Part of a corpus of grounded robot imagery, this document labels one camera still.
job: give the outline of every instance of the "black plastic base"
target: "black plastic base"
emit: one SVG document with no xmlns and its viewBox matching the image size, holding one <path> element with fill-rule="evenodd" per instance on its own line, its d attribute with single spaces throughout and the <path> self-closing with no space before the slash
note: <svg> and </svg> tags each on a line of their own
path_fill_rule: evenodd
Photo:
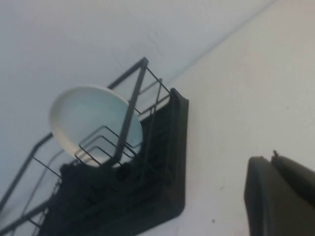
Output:
<svg viewBox="0 0 315 236">
<path fill-rule="evenodd" d="M 38 235 L 134 236 L 180 215 L 185 207 L 188 106 L 172 89 L 155 117 L 141 122 L 144 140 L 152 127 L 151 141 L 128 164 L 109 169 L 64 165 L 54 195 L 58 200 Z"/>
</svg>

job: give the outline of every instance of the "dish rack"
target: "dish rack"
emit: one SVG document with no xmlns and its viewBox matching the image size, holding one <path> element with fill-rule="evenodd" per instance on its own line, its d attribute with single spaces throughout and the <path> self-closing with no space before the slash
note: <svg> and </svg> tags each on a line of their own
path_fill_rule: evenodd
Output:
<svg viewBox="0 0 315 236">
<path fill-rule="evenodd" d="M 101 126 L 87 134 L 80 143 L 76 159 L 62 164 L 59 173 L 51 164 L 61 156 L 59 151 L 44 164 L 35 155 L 40 148 L 53 139 L 49 133 L 31 150 L 12 184 L 0 202 L 0 213 L 23 177 L 32 161 L 44 169 L 34 183 L 31 196 L 18 219 L 0 229 L 0 236 L 14 236 L 23 224 L 33 224 L 32 236 L 134 236 L 181 214 L 185 207 L 186 139 L 189 102 L 174 88 L 168 90 L 148 68 L 149 61 L 141 59 L 108 88 L 116 89 L 122 82 L 139 70 L 125 120 L 120 134 L 110 127 Z M 141 88 L 145 73 L 149 72 L 153 82 Z M 158 87 L 155 102 L 143 111 L 136 108 L 139 96 L 153 87 Z M 143 142 L 139 153 L 135 153 L 126 142 L 132 115 L 142 117 Z M 108 130 L 118 137 L 117 145 L 111 143 L 101 130 Z M 116 147 L 113 156 L 100 164 L 90 152 L 98 149 L 94 143 L 103 139 Z M 127 148 L 132 155 L 124 152 Z M 131 160 L 120 163 L 122 155 Z M 82 157 L 96 162 L 93 167 L 83 162 Z M 58 177 L 51 197 L 28 210 L 45 174 L 51 172 Z"/>
</svg>

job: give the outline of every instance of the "white plate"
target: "white plate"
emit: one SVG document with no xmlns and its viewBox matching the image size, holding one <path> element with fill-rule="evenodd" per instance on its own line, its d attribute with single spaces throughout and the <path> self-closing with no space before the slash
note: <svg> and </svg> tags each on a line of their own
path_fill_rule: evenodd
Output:
<svg viewBox="0 0 315 236">
<path fill-rule="evenodd" d="M 77 154 L 81 160 L 92 166 L 98 166 L 88 155 L 80 150 L 79 144 L 93 131 L 99 127 L 107 126 L 116 134 L 120 134 L 122 125 L 127 112 L 128 103 L 112 90 L 96 86 L 81 86 L 72 88 L 62 93 L 53 103 L 50 110 L 50 125 L 52 133 L 63 147 L 63 149 L 72 156 Z M 112 134 L 109 130 L 103 128 L 95 135 L 86 140 L 82 146 L 86 150 L 91 150 L 98 146 L 113 156 L 115 146 L 110 144 L 103 138 L 97 139 L 93 144 L 85 147 L 92 139 L 98 135 L 104 136 L 115 145 L 118 142 L 118 137 Z M 133 114 L 127 142 L 133 146 L 133 151 L 140 151 L 143 140 L 142 127 L 136 113 Z M 125 148 L 125 153 L 131 155 L 131 152 Z M 104 163 L 109 159 L 108 155 L 104 154 L 99 149 L 94 149 L 89 152 L 98 162 Z M 123 155 L 121 163 L 129 161 L 130 158 Z"/>
</svg>

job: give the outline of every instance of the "white wall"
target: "white wall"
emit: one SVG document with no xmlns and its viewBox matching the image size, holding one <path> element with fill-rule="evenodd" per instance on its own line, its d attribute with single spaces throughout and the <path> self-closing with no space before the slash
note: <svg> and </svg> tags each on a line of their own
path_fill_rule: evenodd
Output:
<svg viewBox="0 0 315 236">
<path fill-rule="evenodd" d="M 107 85 L 143 56 L 168 81 L 270 2 L 2 0 L 0 196 L 49 132 L 48 109 L 62 90 Z M 20 193 L 39 170 L 32 165 Z"/>
</svg>

